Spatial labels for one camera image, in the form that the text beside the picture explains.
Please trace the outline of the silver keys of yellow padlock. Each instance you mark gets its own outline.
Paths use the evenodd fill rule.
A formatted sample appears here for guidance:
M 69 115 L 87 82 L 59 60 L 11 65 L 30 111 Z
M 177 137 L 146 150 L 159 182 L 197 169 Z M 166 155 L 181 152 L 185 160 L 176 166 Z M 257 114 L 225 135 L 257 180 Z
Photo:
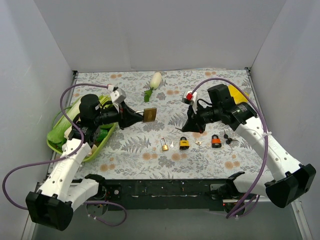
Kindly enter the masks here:
M 200 146 L 200 145 L 202 144 L 202 141 L 196 140 L 196 141 L 194 141 L 194 143 L 195 143 L 196 145 Z

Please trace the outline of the yellow padlock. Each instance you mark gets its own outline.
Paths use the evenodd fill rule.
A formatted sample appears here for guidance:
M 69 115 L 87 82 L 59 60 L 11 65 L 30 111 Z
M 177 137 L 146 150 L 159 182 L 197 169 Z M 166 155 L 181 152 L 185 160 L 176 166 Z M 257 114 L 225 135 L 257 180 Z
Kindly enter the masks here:
M 190 147 L 190 143 L 185 136 L 182 136 L 179 141 L 179 149 L 187 150 Z

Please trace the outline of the large brass padlock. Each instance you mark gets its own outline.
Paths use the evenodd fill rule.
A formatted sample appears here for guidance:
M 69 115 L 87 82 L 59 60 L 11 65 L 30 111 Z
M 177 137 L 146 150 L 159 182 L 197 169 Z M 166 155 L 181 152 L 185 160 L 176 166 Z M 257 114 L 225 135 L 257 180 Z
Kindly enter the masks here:
M 142 115 L 143 123 L 154 122 L 156 120 L 157 108 L 145 108 L 144 110 L 138 110 L 135 113 Z

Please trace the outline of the orange padlock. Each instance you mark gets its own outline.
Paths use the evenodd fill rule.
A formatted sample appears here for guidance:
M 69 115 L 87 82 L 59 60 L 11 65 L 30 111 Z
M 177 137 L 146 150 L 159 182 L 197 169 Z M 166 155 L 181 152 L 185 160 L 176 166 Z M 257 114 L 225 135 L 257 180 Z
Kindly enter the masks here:
M 212 148 L 221 148 L 222 147 L 221 140 L 220 140 L 219 136 L 216 134 L 213 134 L 211 136 L 211 147 Z

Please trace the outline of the black keys of orange padlock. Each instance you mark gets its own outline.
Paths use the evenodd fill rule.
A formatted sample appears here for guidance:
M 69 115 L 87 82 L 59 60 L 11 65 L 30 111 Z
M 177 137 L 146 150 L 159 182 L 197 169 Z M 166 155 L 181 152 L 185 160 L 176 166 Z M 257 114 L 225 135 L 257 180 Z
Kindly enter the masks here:
M 233 138 L 229 137 L 229 135 L 226 134 L 226 133 L 223 135 L 223 137 L 224 137 L 225 143 L 226 143 L 227 145 L 230 145 L 232 142 L 237 142 L 237 141 L 238 141 L 238 140 L 236 140 L 236 139 L 233 139 Z

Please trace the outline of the small brass padlock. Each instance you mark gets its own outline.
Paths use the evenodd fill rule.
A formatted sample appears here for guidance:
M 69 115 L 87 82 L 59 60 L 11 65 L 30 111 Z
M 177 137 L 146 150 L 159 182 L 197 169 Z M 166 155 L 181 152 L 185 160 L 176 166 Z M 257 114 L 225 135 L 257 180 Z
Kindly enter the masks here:
M 162 137 L 162 138 L 160 139 L 160 143 L 161 143 L 161 149 L 162 149 L 163 152 L 169 150 L 169 147 L 168 147 L 168 145 L 167 145 L 166 139 L 165 139 L 164 137 Z

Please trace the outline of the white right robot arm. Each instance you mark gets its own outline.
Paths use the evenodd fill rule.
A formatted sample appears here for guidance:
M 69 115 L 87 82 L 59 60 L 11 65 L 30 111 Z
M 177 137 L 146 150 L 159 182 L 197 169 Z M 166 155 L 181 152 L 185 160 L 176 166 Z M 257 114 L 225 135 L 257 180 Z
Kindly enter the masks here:
M 228 177 L 226 183 L 214 190 L 220 196 L 237 199 L 243 193 L 268 197 L 273 204 L 284 208 L 308 192 L 316 175 L 311 164 L 303 165 L 291 156 L 270 134 L 257 111 L 247 102 L 236 103 L 225 84 L 207 90 L 211 104 L 203 107 L 197 93 L 188 91 L 182 102 L 188 104 L 187 121 L 182 132 L 203 133 L 206 125 L 221 122 L 241 136 L 261 157 L 272 178 L 261 176 L 254 188 L 254 179 L 244 172 Z

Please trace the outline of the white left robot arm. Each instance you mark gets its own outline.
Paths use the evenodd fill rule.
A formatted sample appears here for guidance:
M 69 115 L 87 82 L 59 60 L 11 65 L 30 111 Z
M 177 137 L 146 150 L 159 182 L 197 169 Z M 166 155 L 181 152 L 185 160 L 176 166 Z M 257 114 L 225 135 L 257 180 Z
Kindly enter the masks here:
M 65 230 L 74 211 L 87 199 L 101 200 L 106 187 L 89 178 L 70 188 L 76 172 L 100 134 L 100 127 L 118 123 L 124 129 L 143 121 L 144 117 L 125 103 L 126 94 L 120 90 L 111 92 L 112 107 L 103 109 L 95 94 L 80 99 L 79 114 L 72 119 L 61 159 L 56 163 L 47 180 L 37 192 L 29 192 L 25 202 L 31 220 L 60 231 Z

